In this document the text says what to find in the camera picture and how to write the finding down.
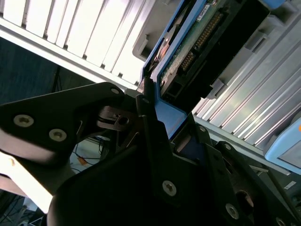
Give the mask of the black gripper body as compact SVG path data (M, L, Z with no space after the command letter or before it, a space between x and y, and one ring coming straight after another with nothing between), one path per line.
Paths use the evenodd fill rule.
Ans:
M49 226L227 226L225 198L210 163L221 154L189 142L170 165L173 176L151 180L142 148L132 147L66 181L47 215Z

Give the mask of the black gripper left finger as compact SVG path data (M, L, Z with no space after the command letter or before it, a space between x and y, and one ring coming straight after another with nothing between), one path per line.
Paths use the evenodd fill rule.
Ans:
M103 82L4 104L0 107L0 174L37 204L49 204L68 181L67 162L82 140L113 131L106 162L139 147L151 180L171 178L166 129L157 119L154 85L134 96Z

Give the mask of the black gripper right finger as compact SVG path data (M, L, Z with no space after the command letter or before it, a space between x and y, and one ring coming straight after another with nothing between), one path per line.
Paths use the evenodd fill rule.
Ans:
M216 226L301 224L228 142L212 143L190 113L175 134L176 152L200 166L203 209Z

